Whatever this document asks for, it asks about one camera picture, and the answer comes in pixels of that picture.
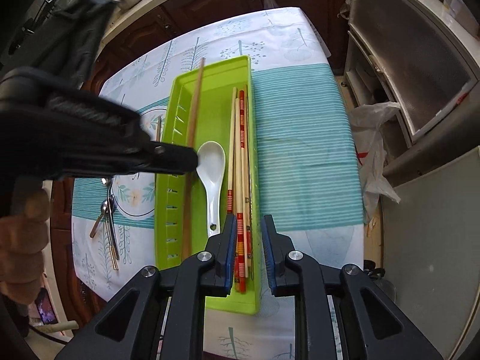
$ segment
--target metal bolt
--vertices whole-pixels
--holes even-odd
[[[357,275],[360,272],[360,268],[358,268],[354,264],[347,264],[345,265],[344,269],[348,275],[352,275],[352,276]]]
[[[298,251],[298,250],[292,250],[289,253],[289,257],[290,257],[291,260],[298,261],[298,260],[301,260],[303,258],[303,253],[301,251]]]
[[[200,253],[197,254],[197,258],[200,261],[208,261],[209,259],[212,258],[212,253],[209,251],[201,251]]]
[[[145,276],[146,278],[149,278],[150,276],[153,276],[156,272],[156,268],[154,266],[145,266],[142,268],[142,276]]]

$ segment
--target tablecloth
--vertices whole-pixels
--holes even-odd
[[[320,263],[363,264],[363,212],[350,126],[326,55],[326,45],[299,8],[233,17],[171,40],[111,77],[100,95],[142,114],[157,135],[173,79],[206,63],[249,55],[255,102],[261,215]],[[139,269],[155,264],[153,175],[116,176],[114,214],[120,253],[113,271],[104,225],[88,236],[106,188],[75,180],[72,246],[75,272],[110,299]],[[205,312],[205,351],[242,359],[294,354],[292,298],[274,298],[262,266],[261,307],[255,316]]]

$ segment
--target green plastic tray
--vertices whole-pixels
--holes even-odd
[[[248,85],[248,144],[251,188],[251,231],[253,274],[246,279],[245,294],[234,288],[227,298],[207,298],[211,309],[255,314],[260,306],[260,222],[258,208],[258,169],[255,137],[254,98],[251,90],[250,58],[246,55],[205,66],[202,93],[197,114],[194,148],[209,140],[218,142],[225,151],[226,169],[220,194],[220,223],[227,214],[227,173],[230,144],[232,88],[243,90]],[[177,76],[173,81],[166,112],[162,142],[185,145],[186,130],[198,70]],[[182,222],[184,176],[157,175],[155,192],[155,262],[159,269],[180,265],[182,259]],[[206,193],[198,176],[193,174],[191,190],[192,253],[205,249]]]

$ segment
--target white tablecloth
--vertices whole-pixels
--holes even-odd
[[[340,148],[338,152],[346,152],[350,161],[348,154],[352,151],[353,166],[349,162],[348,166],[344,167],[348,168],[348,171],[340,172],[340,178],[331,182],[328,188],[325,187],[325,182],[321,181],[321,175],[327,173],[322,173],[316,168],[316,173],[312,175],[315,180],[318,179],[323,183],[321,186],[324,188],[319,187],[318,189],[330,189],[330,192],[333,192],[334,196],[338,196],[339,199],[345,199],[345,195],[351,195],[350,198],[347,198],[350,199],[348,202],[340,202],[345,208],[344,215],[338,212],[338,207],[334,203],[331,203],[332,212],[315,209],[309,211],[303,207],[301,210],[294,208],[290,216],[285,215],[285,208],[278,207],[275,200],[282,201],[284,198],[271,193],[273,191],[272,182],[268,175],[272,174],[273,169],[268,168],[269,161],[266,159],[275,153],[275,149],[265,142],[268,142],[269,139],[266,134],[274,127],[265,128],[273,118],[268,114],[272,108],[268,105],[265,97],[273,99],[276,95],[274,92],[266,91],[268,89],[266,86],[268,87],[272,82],[268,74],[271,72],[282,83],[291,78],[292,85],[298,83],[302,78],[308,81],[315,81],[316,78],[319,78],[318,80],[322,82],[315,83],[315,85],[325,83],[325,86],[321,86],[319,91],[322,92],[322,88],[326,88],[327,92],[330,91],[325,96],[332,96],[334,107],[325,107],[320,110],[316,120],[328,113],[331,113],[334,122],[346,117],[345,111],[338,108],[341,100],[339,101],[340,95],[336,84],[333,84],[333,75],[327,65],[328,49],[299,8],[281,8],[250,13],[213,23],[182,35],[148,52],[115,74],[105,83],[101,95],[138,110],[142,114],[143,127],[152,138],[155,138],[158,116],[165,115],[173,79],[178,74],[196,68],[202,57],[205,57],[206,63],[210,64],[238,55],[250,55],[252,74],[253,77],[257,77],[256,81],[253,80],[255,102],[257,97],[263,96],[263,105],[256,105],[261,214],[272,213],[274,219],[278,218],[278,222],[275,221],[278,230],[292,238],[295,248],[310,254],[320,263],[336,267],[341,267],[345,263],[362,266],[362,201],[355,168],[355,153],[348,127],[342,125],[343,130],[335,137],[337,137],[339,145],[347,141],[346,149],[345,147]],[[328,96],[323,100],[318,100],[318,104],[323,101],[322,104],[330,105]],[[306,104],[309,98],[311,98],[311,94],[306,92],[304,98],[299,98],[298,101]],[[313,103],[309,107],[315,107],[315,104],[316,99],[313,99]],[[295,119],[296,114],[292,111],[290,115],[289,119],[293,123],[291,128],[295,129],[299,126]],[[263,127],[258,126],[258,119],[262,120]],[[325,129],[332,128],[335,129],[332,126],[327,126]],[[308,134],[320,137],[322,132],[313,131]],[[328,142],[335,140],[327,135],[326,139],[329,139]],[[300,146],[300,150],[303,150],[305,145],[311,146],[306,147],[307,151],[315,150],[315,139],[311,140],[313,143],[301,142],[303,146]],[[332,146],[333,149],[328,148],[326,152],[322,152],[325,145],[318,142],[318,146],[319,153],[321,153],[319,157],[328,161],[328,166],[330,166],[330,171],[326,170],[325,172],[330,172],[329,174],[332,175],[338,174],[339,172],[332,168],[337,166],[335,164],[337,161],[335,156],[339,155],[337,149]],[[275,168],[280,169],[284,166],[284,173],[280,175],[280,179],[284,179],[290,174],[305,174],[309,171],[291,168],[295,166],[291,154],[283,155],[280,158],[285,158],[283,164],[277,164]],[[337,162],[341,163],[342,161],[346,160],[342,157]],[[94,240],[88,236],[99,214],[99,206],[105,198],[106,189],[99,180],[75,181],[72,216],[75,271],[88,287],[106,300],[109,300],[143,266],[155,264],[153,180],[153,175],[148,174],[117,176],[114,179],[113,192],[118,204],[114,222],[121,255],[118,271],[111,268],[107,236],[103,225],[99,228],[98,235]],[[297,184],[299,182],[302,182],[301,178],[296,181]],[[320,202],[319,206],[321,206],[322,199],[325,202],[331,201],[331,196],[317,196],[317,193],[321,193],[321,191],[309,192],[312,202]],[[308,219],[302,220],[306,217],[315,220],[312,223]],[[274,298],[270,294],[265,268],[263,268],[261,308],[258,314],[250,316],[207,309],[205,312],[204,349],[236,359],[292,358],[294,325],[293,298]]]

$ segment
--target human hand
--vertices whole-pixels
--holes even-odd
[[[40,290],[49,208],[47,193],[38,190],[23,214],[0,218],[0,292],[15,302],[30,304]]]

